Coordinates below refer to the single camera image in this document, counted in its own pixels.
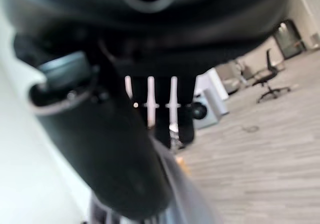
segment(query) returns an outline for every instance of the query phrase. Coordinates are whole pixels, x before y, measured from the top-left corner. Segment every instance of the doorway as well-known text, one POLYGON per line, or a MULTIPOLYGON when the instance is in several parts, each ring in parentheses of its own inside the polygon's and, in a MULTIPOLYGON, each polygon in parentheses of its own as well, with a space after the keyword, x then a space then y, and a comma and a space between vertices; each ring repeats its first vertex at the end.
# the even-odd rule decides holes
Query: doorway
POLYGON ((307 50, 296 25, 290 19, 280 24, 274 38, 286 60, 307 50))

